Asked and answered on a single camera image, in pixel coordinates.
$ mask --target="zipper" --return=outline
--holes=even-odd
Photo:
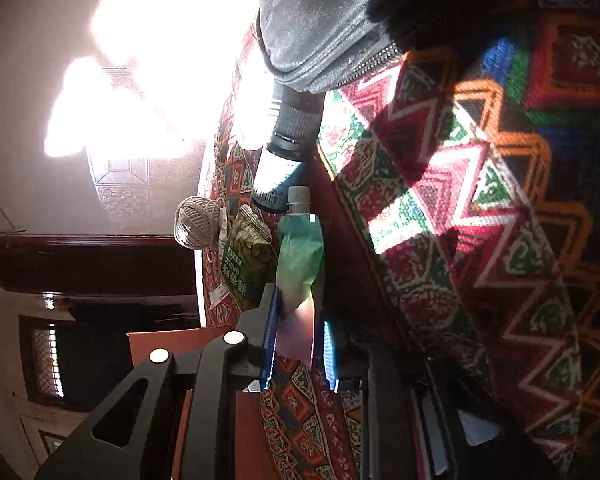
[[[375,70],[379,70],[384,65],[391,63],[400,56],[402,56],[402,51],[398,48],[398,45],[394,41],[393,43],[384,47],[384,49],[382,49],[380,52],[367,59],[365,62],[360,63],[351,74],[349,74],[336,86],[336,88],[342,88],[343,86],[351,84],[357,79],[360,79],[361,77],[364,77]]]

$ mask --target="snack bag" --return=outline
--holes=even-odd
[[[226,240],[220,267],[224,283],[242,312],[259,306],[273,257],[271,231],[244,204]]]
[[[276,353],[311,368],[316,323],[322,311],[324,243],[315,214],[286,215],[278,223],[276,285],[282,294]]]

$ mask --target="beige string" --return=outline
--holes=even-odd
[[[173,236],[188,249],[216,249],[220,208],[224,199],[209,200],[203,196],[190,196],[176,209]]]

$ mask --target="patterned tablecloth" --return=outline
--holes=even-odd
[[[326,97],[309,186],[325,303],[455,357],[570,477],[600,472],[600,16],[595,0],[511,0],[493,38],[410,52]],[[240,70],[253,53],[247,35]],[[260,152],[227,100],[201,191],[250,203]],[[275,229],[277,217],[262,214]],[[207,324],[218,254],[202,253]],[[276,360],[260,415],[284,479],[353,479],[360,399],[316,362]]]

